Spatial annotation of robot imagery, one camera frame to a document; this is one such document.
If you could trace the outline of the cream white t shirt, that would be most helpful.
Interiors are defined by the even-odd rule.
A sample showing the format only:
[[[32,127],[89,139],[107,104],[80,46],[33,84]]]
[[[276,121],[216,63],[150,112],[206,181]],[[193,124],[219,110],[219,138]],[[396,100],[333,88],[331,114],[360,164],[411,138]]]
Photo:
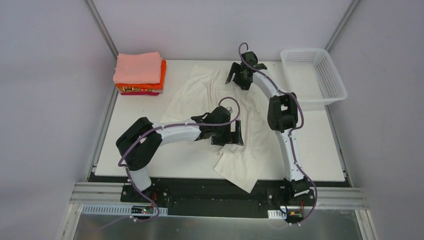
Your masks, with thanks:
[[[285,177],[284,157],[279,141],[267,122],[269,100],[255,85],[242,90],[233,82],[226,84],[227,70],[195,65],[177,90],[161,116],[162,123],[180,122],[193,116],[212,112],[219,104],[233,109],[239,127],[232,123],[228,132],[243,145],[211,144],[210,140],[186,142],[214,157],[213,170],[246,192],[251,192],[257,180],[282,180]]]

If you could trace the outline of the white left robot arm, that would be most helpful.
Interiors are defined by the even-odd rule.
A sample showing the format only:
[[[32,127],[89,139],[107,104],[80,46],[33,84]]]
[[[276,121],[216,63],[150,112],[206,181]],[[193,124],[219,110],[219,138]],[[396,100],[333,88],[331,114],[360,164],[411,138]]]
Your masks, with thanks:
[[[140,202],[152,198],[152,180],[147,166],[159,147],[185,141],[211,140],[212,145],[243,146],[241,121],[231,110],[217,106],[212,112],[173,123],[153,123],[147,117],[136,120],[115,142],[128,180],[135,184],[133,195]]]

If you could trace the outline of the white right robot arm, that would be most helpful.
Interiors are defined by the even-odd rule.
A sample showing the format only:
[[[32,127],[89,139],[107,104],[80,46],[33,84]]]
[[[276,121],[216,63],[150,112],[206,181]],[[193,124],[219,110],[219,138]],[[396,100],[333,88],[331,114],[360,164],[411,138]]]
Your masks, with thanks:
[[[298,122],[304,120],[297,97],[270,78],[267,66],[259,63],[254,52],[239,53],[239,57],[241,63],[231,65],[225,83],[234,82],[245,91],[254,84],[268,99],[267,123],[278,139],[284,161],[283,197],[288,204],[296,205],[310,190],[297,144]]]

